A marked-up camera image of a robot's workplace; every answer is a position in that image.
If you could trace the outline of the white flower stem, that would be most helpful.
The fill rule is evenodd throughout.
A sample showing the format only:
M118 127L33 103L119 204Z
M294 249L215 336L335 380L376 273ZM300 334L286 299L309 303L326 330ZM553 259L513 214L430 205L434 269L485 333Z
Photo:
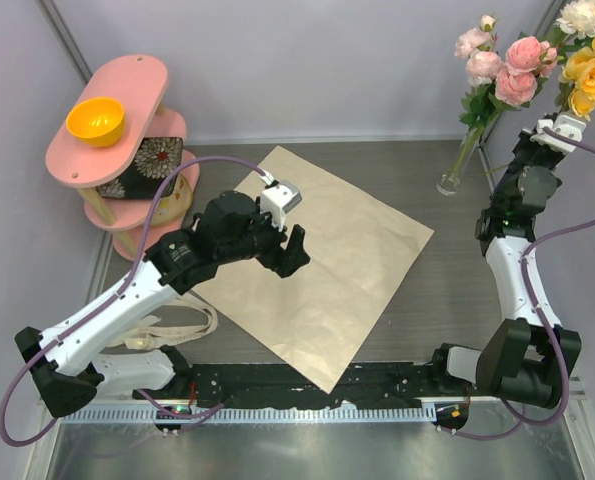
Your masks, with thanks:
M560 55L589 47L595 38L595 0L570 1L559 11L547 33L540 37Z

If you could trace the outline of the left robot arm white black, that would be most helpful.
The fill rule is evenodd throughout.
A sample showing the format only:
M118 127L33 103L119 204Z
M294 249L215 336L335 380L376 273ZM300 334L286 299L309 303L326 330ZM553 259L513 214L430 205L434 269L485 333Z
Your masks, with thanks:
M43 331L21 330L15 342L50 414L66 417L99 394L144 389L182 397L190 367L175 347L124 355L104 349L152 311L213 279L222 265L255 259L281 278L307 265L304 229L285 225L300 201L289 184L268 187L257 199L226 191L191 226L163 235L135 270L79 312Z

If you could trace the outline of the yellow flower stem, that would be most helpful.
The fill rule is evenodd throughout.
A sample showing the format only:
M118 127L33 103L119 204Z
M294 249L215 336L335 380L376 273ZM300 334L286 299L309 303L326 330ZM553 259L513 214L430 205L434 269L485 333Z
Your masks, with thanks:
M555 100L559 111L588 120L595 110L595 38L589 47L582 47L573 53L564 53L563 55L558 52L557 66L552 70L548 79L554 71L559 72L559 93ZM502 111L494 120L504 112L527 109L534 98L544 89L548 79L528 105L518 110Z

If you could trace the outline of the orange wrapping paper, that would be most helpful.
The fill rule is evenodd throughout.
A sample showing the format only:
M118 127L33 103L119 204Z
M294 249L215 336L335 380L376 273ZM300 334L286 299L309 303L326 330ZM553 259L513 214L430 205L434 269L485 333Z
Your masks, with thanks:
M433 231L281 146L260 166L300 190L287 224L305 229L309 264L281 279L236 262L193 291L329 393Z

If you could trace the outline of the pink flower stem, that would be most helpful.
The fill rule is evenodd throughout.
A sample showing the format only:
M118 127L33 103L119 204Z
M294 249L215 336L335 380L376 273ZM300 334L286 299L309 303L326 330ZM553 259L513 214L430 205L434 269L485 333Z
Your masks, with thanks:
M461 98L463 112L459 115L468 130L451 168L453 173L463 172L481 136L499 113L490 99L503 63L496 51L496 23L495 16L482 15L478 26L460 35L455 44L455 56L466 61L469 90Z
M534 36L513 42L501 58L502 68L490 95L499 113L528 105L557 66L557 56L556 48Z

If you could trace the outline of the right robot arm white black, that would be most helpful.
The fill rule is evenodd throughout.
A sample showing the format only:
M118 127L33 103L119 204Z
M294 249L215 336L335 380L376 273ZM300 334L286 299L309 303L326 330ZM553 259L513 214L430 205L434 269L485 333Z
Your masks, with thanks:
M475 227L502 322L481 350L447 343L435 350L428 380L437 393L452 394L465 381L505 401L550 409L562 400L582 343L578 333L562 327L546 299L536 265L535 223L561 184L554 170L566 153L548 135L519 134Z

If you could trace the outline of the cream printed ribbon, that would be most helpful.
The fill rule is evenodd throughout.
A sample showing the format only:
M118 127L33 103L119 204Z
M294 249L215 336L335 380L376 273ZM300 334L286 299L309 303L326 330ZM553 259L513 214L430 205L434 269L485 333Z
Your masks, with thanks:
M199 340L218 327L216 309L192 293L186 293L169 301L165 307L181 308L185 313L201 313L206 316L206 322L199 325L159 326L158 323L162 318L148 315L112 340L108 348L124 346L129 350L150 351L162 346L177 346Z

